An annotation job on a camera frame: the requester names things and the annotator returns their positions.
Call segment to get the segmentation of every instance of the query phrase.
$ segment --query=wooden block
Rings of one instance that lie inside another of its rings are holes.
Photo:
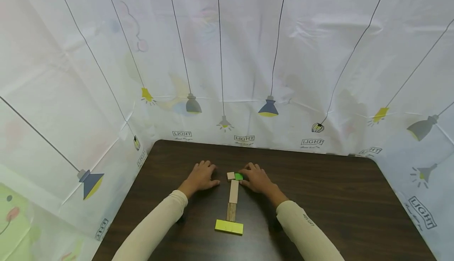
[[[235,180],[235,172],[227,172],[227,181]]]
[[[241,173],[236,173],[235,180],[243,180],[243,175]]]
[[[243,224],[228,222],[226,220],[216,220],[214,230],[243,235]]]
[[[236,217],[236,204],[229,203],[227,206],[227,221],[235,222]]]
[[[230,183],[230,198],[228,199],[229,203],[238,203],[238,186],[238,180],[232,180],[232,182]]]

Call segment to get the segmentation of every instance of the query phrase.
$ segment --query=white sleeve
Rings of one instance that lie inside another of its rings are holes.
[[[344,261],[334,244],[293,201],[281,203],[277,219],[305,261]]]
[[[147,261],[170,227],[183,215],[188,198],[174,190],[126,238],[112,261]]]

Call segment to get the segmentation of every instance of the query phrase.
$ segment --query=dark wooden table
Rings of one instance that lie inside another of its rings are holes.
[[[303,207],[346,261],[434,261],[377,165],[361,157],[158,141],[93,260],[107,261],[135,226],[176,189],[195,163],[218,166],[221,185],[196,194],[150,260],[302,260],[286,234],[269,231],[275,212],[263,196],[240,186],[237,222],[243,236],[214,230],[226,218],[226,172],[258,163],[286,195]]]

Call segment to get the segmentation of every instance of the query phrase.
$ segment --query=person's left hand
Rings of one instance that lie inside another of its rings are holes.
[[[209,160],[203,160],[200,163],[196,163],[196,165],[192,169],[192,172],[189,174],[188,178],[183,181],[178,190],[183,192],[189,199],[195,192],[199,190],[206,190],[219,185],[221,181],[211,180],[211,175],[213,174],[215,169],[216,166],[214,164],[211,164]]]

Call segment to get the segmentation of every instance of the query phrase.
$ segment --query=fabric wall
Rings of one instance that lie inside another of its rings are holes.
[[[0,260],[90,260],[158,139],[369,157],[450,260],[453,1],[0,0]]]

